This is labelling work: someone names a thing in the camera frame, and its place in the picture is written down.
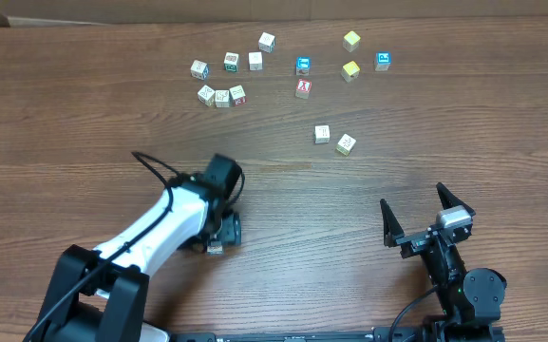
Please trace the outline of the wooden block blue side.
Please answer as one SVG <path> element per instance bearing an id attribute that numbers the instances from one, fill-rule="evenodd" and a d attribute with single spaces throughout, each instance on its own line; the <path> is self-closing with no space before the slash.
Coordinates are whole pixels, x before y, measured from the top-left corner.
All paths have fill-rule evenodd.
<path id="1" fill-rule="evenodd" d="M 206 253 L 209 256 L 218 256 L 224 254 L 224 248 L 220 241 L 210 241 L 206 247 Z"/>

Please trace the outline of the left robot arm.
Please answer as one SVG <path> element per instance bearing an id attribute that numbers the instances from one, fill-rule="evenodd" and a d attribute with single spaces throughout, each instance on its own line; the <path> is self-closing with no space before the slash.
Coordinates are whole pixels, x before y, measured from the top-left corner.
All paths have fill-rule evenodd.
<path id="1" fill-rule="evenodd" d="M 233 205 L 244 186 L 239 164 L 216 154 L 202 173 L 162 178 L 160 199 L 132 225 L 92 250 L 59 257 L 27 341 L 213 341 L 211 332 L 173 334 L 145 321 L 151 277 L 179 249 L 216 256 L 241 242 Z"/>

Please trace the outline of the wooden block yellow side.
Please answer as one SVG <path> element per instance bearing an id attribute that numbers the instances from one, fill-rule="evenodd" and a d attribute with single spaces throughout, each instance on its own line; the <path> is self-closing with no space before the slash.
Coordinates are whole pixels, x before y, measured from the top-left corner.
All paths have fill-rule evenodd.
<path id="1" fill-rule="evenodd" d="M 348 156 L 356 144 L 356 140 L 349 134 L 344 134 L 336 145 L 336 151 Z"/>

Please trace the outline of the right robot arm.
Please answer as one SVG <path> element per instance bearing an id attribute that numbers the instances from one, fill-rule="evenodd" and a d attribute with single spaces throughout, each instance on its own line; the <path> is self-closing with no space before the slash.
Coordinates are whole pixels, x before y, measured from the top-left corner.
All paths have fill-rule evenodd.
<path id="1" fill-rule="evenodd" d="M 395 317 L 387 328 L 372 330 L 375 341 L 503 341 L 503 329 L 493 324 L 501 318 L 507 280 L 489 268 L 468 271 L 457 244 L 472 235 L 476 212 L 442 184 L 436 184 L 443 210 L 421 233 L 406 235 L 384 200 L 380 207 L 384 245 L 399 247 L 401 257 L 422 259 L 432 288 L 421 294 Z M 443 313 L 429 315 L 418 327 L 402 327 L 402 318 L 428 296 L 435 294 Z"/>

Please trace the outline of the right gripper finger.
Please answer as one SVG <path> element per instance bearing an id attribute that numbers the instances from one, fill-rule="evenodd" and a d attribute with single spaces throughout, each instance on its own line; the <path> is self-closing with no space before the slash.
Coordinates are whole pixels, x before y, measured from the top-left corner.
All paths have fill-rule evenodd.
<path id="1" fill-rule="evenodd" d="M 445 210 L 457 206 L 462 206 L 471 217 L 474 217 L 476 215 L 476 211 L 473 208 L 471 208 L 464 201 L 456 197 L 443 183 L 438 182 L 436 184 L 436 190 L 442 207 Z"/>
<path id="2" fill-rule="evenodd" d="M 395 247 L 398 240 L 405 236 L 405 232 L 385 199 L 380 199 L 380 207 L 384 223 L 384 245 Z"/>

